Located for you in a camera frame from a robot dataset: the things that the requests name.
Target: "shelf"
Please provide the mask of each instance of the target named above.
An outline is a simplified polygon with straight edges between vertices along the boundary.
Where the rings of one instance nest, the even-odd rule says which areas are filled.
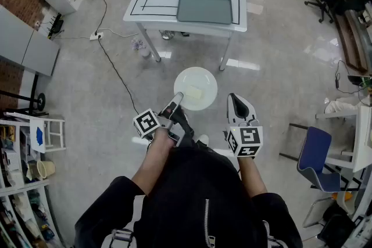
[[[31,204],[30,204],[30,199],[28,198],[27,191],[24,191],[23,194],[27,198],[27,207],[31,210],[32,216],[31,216],[31,221],[33,222],[34,225],[36,225],[37,230],[39,231],[39,237],[45,242],[44,237],[42,236],[42,233],[40,231],[39,225],[37,224],[36,218],[35,218],[35,213],[32,211]]]
[[[46,212],[46,217],[48,219],[49,228],[54,233],[54,238],[53,239],[56,239],[60,242],[60,239],[59,239],[58,233],[57,233],[57,229],[54,226],[53,218],[51,216],[51,211],[49,209],[49,205],[48,205],[48,201],[47,201],[47,194],[45,193],[45,188],[44,187],[39,187],[37,190],[39,191],[39,194],[40,194],[40,203],[42,204],[42,207],[44,208],[44,210]]]
[[[16,140],[13,142],[13,150],[17,153],[19,171],[20,171],[20,173],[22,175],[22,183],[19,183],[19,185],[14,186],[14,187],[18,187],[18,188],[24,187],[20,143],[21,143],[21,140],[20,140],[20,127],[19,126],[16,126]]]
[[[9,237],[8,233],[6,232],[5,228],[2,226],[1,222],[0,222],[0,229],[2,230],[2,232],[5,234],[6,238],[8,239],[10,245],[12,245],[11,247],[12,248],[17,248],[16,245],[14,245],[12,239]]]
[[[0,119],[0,125],[30,126],[30,123],[29,122],[9,121],[9,120],[1,120]]]
[[[13,204],[12,202],[10,201],[10,198],[8,196],[5,196],[5,201],[8,205],[10,205],[10,213],[12,213],[12,219],[13,221],[16,223],[15,226],[16,226],[16,229],[18,231],[18,233],[21,235],[22,239],[24,240],[24,242],[29,246],[29,247],[32,247],[31,243],[28,241],[28,239],[26,238],[26,235],[24,234],[23,232],[23,229],[21,227],[21,225],[19,224],[19,221],[17,219],[17,216],[16,216],[16,211],[15,209],[13,208]]]
[[[23,192],[23,191],[30,191],[32,189],[39,188],[40,186],[47,186],[49,185],[49,180],[42,180],[37,182],[32,182],[25,184],[22,188],[14,188],[14,187],[7,187],[5,189],[0,189],[0,197],[1,196],[8,196],[8,195],[15,195],[17,193]]]

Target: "hand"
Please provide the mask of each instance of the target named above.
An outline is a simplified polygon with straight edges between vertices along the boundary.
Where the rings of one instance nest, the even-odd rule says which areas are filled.
[[[168,129],[162,127],[155,130],[153,143],[156,143],[157,146],[164,146],[167,149],[171,149],[175,145],[174,141],[168,136]]]

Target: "sleeve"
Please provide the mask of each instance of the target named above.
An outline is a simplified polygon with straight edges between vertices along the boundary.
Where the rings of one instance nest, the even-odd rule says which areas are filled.
[[[127,177],[115,178],[75,224],[76,248],[100,248],[115,228],[125,227],[133,216],[133,201],[143,191]]]
[[[269,223],[271,236],[283,241],[288,248],[302,248],[300,234],[280,195],[263,193],[254,196],[252,201],[261,219]]]

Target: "desk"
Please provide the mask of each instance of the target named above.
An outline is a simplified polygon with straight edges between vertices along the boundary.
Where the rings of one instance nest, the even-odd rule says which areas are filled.
[[[224,70],[232,50],[231,40],[234,38],[235,33],[245,32],[247,29],[246,0],[231,0],[231,5],[233,21],[229,25],[179,22],[176,18],[178,0],[131,0],[123,20],[136,22],[144,40],[158,62],[160,61],[160,56],[148,37],[146,30],[172,30],[228,37],[228,44],[220,65],[220,70]]]
[[[327,157],[325,163],[351,168],[353,172],[360,171],[372,164],[371,111],[372,108],[361,105],[357,110],[315,115],[317,119],[356,116],[354,150],[353,152],[341,152],[341,155],[352,156],[352,160],[345,161]]]

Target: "tiled floor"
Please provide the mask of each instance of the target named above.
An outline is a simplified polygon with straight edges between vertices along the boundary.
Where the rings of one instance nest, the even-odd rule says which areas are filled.
[[[106,0],[108,10],[101,27],[123,35],[136,33],[135,25],[123,22],[130,0]],[[342,57],[339,37],[328,20],[319,24],[319,11],[304,0],[247,0],[248,30],[240,34],[231,60],[218,70],[227,39],[180,34],[171,41],[159,32],[149,35],[159,51],[168,52],[160,63],[143,59],[131,50],[131,38],[105,31],[102,45],[132,92],[139,111],[159,110],[173,96],[173,83],[184,69],[200,66],[216,77],[218,94],[206,110],[187,112],[196,134],[210,136],[212,148],[225,149],[222,130],[226,125],[226,99],[236,92],[254,105],[264,128],[264,147],[256,158],[271,192],[286,201],[303,239],[316,234],[301,228],[317,198],[310,183],[296,171],[294,161],[279,158],[279,152],[298,155],[305,133],[288,128],[289,122],[315,125],[330,133],[350,131],[342,120],[315,120],[325,100],[341,93],[335,90],[337,61]],[[63,37],[89,37],[105,6],[102,0],[85,0],[79,11],[66,16]],[[56,163],[49,192],[62,236],[74,239],[74,223],[118,175],[131,177],[145,155],[145,146],[132,142],[130,97],[102,52],[88,39],[56,39],[61,50],[52,78],[40,78],[38,89],[46,93],[47,111],[66,120],[64,152],[47,158]],[[353,89],[343,65],[342,89]]]

